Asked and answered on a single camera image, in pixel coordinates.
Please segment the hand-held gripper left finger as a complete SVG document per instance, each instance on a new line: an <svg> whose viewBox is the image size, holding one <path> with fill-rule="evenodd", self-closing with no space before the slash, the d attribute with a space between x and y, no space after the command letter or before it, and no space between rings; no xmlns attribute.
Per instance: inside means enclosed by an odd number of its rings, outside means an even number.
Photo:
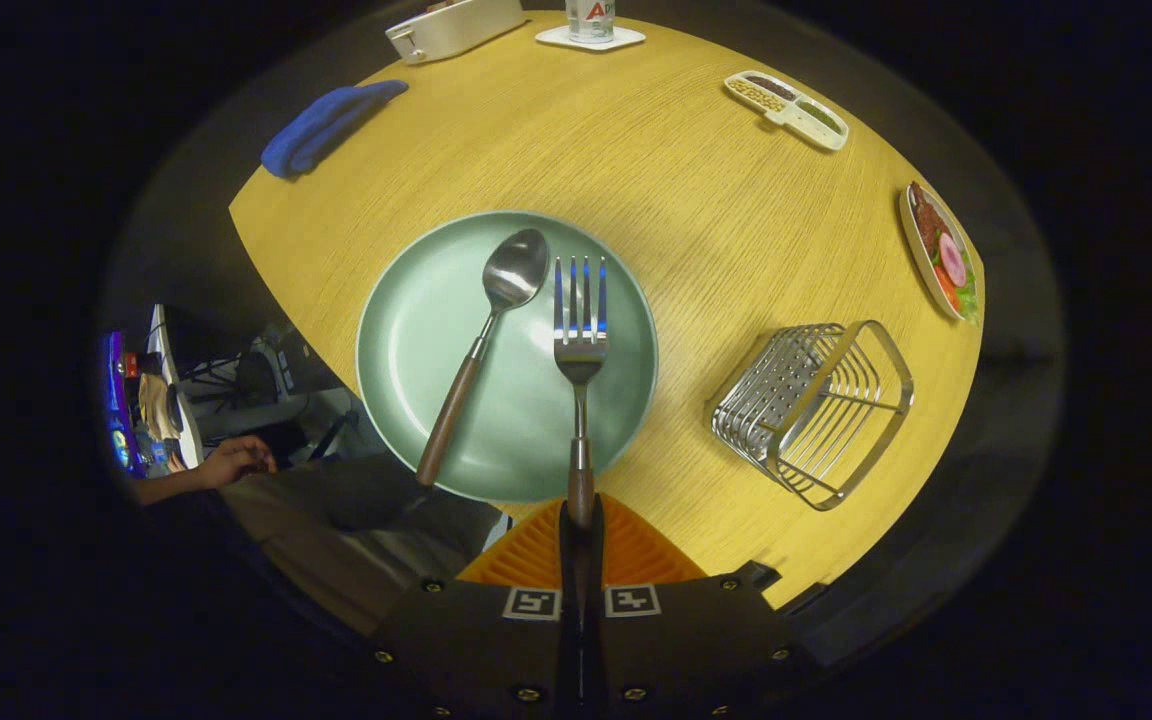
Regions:
<svg viewBox="0 0 1152 720"><path fill-rule="evenodd" d="M389 719L568 719L579 710L570 657L570 524L553 501L465 571L426 577L372 635Z"/></svg>

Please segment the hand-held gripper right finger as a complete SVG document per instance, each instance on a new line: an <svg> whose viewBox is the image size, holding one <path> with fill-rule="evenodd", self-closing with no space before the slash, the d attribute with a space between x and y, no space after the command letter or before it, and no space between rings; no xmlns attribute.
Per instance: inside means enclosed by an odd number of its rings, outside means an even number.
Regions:
<svg viewBox="0 0 1152 720"><path fill-rule="evenodd" d="M596 497L576 529L576 715L768 714L797 643L765 600L776 571L703 571L626 503Z"/></svg>

